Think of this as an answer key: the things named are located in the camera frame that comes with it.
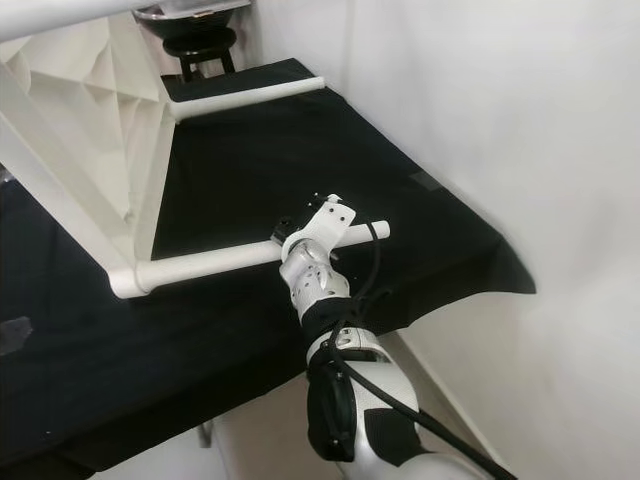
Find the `chair leg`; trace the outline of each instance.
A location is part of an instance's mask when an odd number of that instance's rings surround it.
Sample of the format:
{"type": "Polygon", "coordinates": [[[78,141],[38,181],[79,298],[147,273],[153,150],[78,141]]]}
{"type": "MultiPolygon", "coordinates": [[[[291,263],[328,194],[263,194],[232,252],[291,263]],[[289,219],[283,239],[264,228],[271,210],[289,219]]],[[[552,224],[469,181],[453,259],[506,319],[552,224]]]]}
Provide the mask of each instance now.
{"type": "Polygon", "coordinates": [[[224,68],[224,73],[233,73],[236,71],[236,68],[233,66],[233,59],[231,58],[229,50],[222,54],[220,60],[222,60],[222,68],[224,68]]]}
{"type": "Polygon", "coordinates": [[[180,59],[180,68],[182,68],[182,79],[185,83],[193,80],[193,74],[191,73],[191,64],[186,59],[180,59]]]}

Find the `chair seat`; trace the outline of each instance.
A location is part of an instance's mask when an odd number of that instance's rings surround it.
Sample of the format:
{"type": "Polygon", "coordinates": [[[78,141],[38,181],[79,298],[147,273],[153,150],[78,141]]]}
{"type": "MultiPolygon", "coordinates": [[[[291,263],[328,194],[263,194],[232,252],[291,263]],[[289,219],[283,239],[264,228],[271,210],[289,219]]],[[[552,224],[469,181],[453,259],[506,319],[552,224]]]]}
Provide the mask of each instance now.
{"type": "Polygon", "coordinates": [[[236,43],[236,33],[227,27],[212,29],[165,40],[162,46],[169,55],[189,63],[206,62],[220,58],[236,43]]]}

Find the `black fabric surface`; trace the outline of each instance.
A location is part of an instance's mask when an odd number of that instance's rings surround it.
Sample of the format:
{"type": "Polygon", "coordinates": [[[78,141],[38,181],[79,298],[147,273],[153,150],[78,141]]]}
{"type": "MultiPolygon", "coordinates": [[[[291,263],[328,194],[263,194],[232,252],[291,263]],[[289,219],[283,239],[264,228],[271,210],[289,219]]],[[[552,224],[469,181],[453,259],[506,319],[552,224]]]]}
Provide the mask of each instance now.
{"type": "MultiPolygon", "coordinates": [[[[185,100],[309,76],[289,60],[168,89],[185,100]]],[[[338,193],[391,224],[366,317],[375,332],[473,293],[533,292],[505,240],[420,172],[328,89],[185,120],[153,256],[264,240],[314,192],[338,193]]],[[[27,316],[34,329],[0,357],[1,478],[87,478],[304,370],[277,264],[118,300],[17,183],[0,199],[0,321],[27,316]]],[[[338,255],[357,290],[371,245],[338,255]]]]}

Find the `white metal frame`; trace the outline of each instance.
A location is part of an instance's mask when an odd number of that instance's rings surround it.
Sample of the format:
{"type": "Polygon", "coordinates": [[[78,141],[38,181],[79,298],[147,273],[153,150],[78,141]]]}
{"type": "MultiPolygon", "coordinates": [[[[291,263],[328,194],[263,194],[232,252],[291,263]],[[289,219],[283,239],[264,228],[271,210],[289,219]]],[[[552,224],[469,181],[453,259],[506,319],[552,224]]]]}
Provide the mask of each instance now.
{"type": "MultiPolygon", "coordinates": [[[[115,15],[150,3],[0,0],[2,162],[122,298],[281,258],[281,247],[265,241],[150,260],[174,126],[325,86],[317,77],[174,103],[132,16],[115,15]]],[[[389,235],[386,222],[374,225],[389,235]]],[[[360,225],[341,245],[369,240],[360,225]]]]}

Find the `white tube frame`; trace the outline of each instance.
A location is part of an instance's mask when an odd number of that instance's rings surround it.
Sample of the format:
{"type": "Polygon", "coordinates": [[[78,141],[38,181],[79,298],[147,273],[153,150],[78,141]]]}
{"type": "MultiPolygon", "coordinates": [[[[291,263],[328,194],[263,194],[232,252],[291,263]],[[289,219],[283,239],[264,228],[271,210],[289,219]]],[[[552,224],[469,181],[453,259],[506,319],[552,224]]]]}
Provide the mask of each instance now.
{"type": "Polygon", "coordinates": [[[319,90],[324,87],[325,81],[323,77],[306,78],[295,82],[254,88],[215,97],[199,98],[186,102],[169,102],[169,111],[176,122],[180,122],[189,117],[268,102],[278,98],[319,90]]]}
{"type": "MultiPolygon", "coordinates": [[[[388,222],[378,221],[372,225],[378,238],[389,237],[391,229],[388,222]]],[[[368,227],[356,225],[349,227],[337,248],[371,240],[373,238],[368,227]]],[[[281,245],[267,240],[162,260],[139,261],[133,271],[127,268],[109,272],[109,281],[118,297],[140,297],[160,285],[280,261],[281,251],[281,245]]]]}

